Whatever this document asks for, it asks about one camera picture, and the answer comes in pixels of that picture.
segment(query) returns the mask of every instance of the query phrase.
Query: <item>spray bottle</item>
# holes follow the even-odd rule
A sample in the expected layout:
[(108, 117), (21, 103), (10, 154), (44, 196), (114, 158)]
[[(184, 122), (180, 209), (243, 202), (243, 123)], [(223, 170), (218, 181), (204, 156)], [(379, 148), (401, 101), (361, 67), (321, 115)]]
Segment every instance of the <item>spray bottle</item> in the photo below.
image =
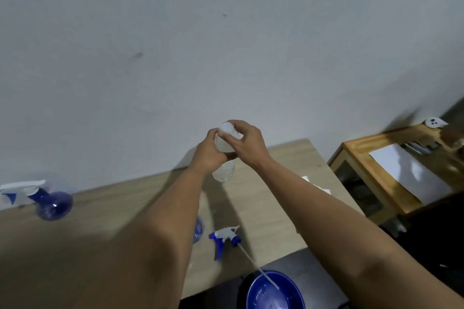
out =
[(0, 186), (0, 193), (6, 195), (11, 204), (16, 195), (22, 193), (37, 203), (36, 213), (46, 221), (58, 220), (66, 216), (73, 207), (73, 197), (66, 192), (48, 193), (44, 188), (45, 180), (6, 183)]

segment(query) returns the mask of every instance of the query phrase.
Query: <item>blue bottle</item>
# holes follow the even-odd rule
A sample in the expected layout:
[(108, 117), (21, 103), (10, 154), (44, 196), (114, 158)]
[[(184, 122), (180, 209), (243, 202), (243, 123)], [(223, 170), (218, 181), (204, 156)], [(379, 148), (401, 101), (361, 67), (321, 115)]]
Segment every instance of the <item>blue bottle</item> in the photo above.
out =
[(73, 197), (66, 192), (48, 193), (43, 186), (45, 180), (8, 183), (0, 186), (1, 193), (6, 195), (11, 204), (16, 201), (18, 193), (25, 194), (37, 203), (36, 213), (46, 221), (58, 220), (67, 215), (73, 207)]
[(194, 244), (200, 240), (202, 234), (203, 234), (203, 221), (200, 219), (200, 216), (197, 216), (197, 222), (195, 223), (195, 230), (194, 230)]

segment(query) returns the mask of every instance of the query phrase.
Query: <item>blue bowl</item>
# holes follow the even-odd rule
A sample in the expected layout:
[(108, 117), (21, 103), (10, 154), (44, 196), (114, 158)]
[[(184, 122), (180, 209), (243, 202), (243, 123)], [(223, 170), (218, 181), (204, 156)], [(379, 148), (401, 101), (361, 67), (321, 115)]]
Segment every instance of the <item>blue bowl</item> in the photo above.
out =
[(279, 286), (280, 291), (262, 274), (256, 277), (246, 295), (247, 309), (274, 308), (276, 303), (283, 308), (305, 309), (305, 301), (297, 285), (287, 276), (278, 271), (264, 271), (272, 281)]

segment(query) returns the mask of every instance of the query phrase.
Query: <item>table surface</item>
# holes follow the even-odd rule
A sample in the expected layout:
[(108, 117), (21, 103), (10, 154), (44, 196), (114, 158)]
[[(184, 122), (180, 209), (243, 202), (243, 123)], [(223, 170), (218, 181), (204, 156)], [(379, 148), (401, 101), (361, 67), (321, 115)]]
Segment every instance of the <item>table surface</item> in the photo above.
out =
[(424, 205), (386, 172), (369, 153), (394, 143), (403, 144), (411, 141), (417, 141), (422, 145), (428, 145), (435, 141), (442, 144), (430, 155), (412, 155), (445, 181), (454, 192), (464, 190), (464, 161), (457, 157), (454, 149), (448, 148), (442, 142), (440, 129), (431, 129), (420, 124), (342, 144), (342, 148), (374, 179), (378, 187), (385, 191), (391, 205), (401, 214), (416, 212)]
[[(271, 147), (274, 159), (361, 212), (308, 140)], [(0, 212), (0, 300), (7, 308), (67, 308), (92, 278), (88, 264), (121, 228), (182, 173), (182, 169), (117, 183), (74, 195), (65, 218), (45, 222), (34, 206)], [(306, 245), (259, 176), (240, 160), (220, 184), (207, 177), (199, 215), (205, 231), (193, 247), (182, 297), (255, 270), (237, 248), (214, 261), (207, 235), (240, 225), (243, 247), (259, 266)]]

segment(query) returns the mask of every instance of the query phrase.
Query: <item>blue trigger sprayer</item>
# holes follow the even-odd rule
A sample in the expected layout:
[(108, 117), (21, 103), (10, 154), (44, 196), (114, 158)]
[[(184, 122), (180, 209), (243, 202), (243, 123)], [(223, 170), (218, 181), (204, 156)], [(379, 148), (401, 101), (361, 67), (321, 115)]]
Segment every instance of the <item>blue trigger sprayer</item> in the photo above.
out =
[(227, 241), (228, 239), (231, 241), (232, 243), (232, 247), (239, 247), (242, 252), (246, 255), (246, 257), (248, 258), (248, 260), (251, 261), (251, 263), (258, 268), (259, 272), (261, 272), (263, 274), (264, 277), (267, 278), (267, 280), (275, 287), (277, 288), (278, 290), (280, 289), (279, 286), (277, 286), (277, 284), (272, 281), (270, 279), (269, 276), (266, 275), (266, 273), (258, 266), (258, 264), (255, 263), (255, 261), (253, 260), (252, 257), (250, 257), (250, 254), (248, 254), (246, 252), (245, 249), (243, 249), (242, 245), (240, 244), (242, 239), (240, 238), (240, 236), (236, 235), (235, 234), (235, 231), (239, 228), (240, 226), (235, 226), (235, 227), (225, 227), (225, 228), (222, 228), (220, 230), (217, 230), (216, 232), (213, 232), (209, 235), (209, 238), (214, 240), (215, 243), (216, 243), (216, 246), (217, 246), (217, 261), (220, 261), (221, 260), (221, 256), (222, 256), (222, 249), (224, 247), (224, 243), (225, 241)]
[(26, 195), (37, 203), (36, 213), (43, 220), (54, 221), (66, 216), (73, 207), (73, 197), (66, 192), (48, 193), (44, 184), (45, 180), (6, 183), (0, 186), (0, 193), (6, 195), (11, 204), (15, 203), (18, 193)]

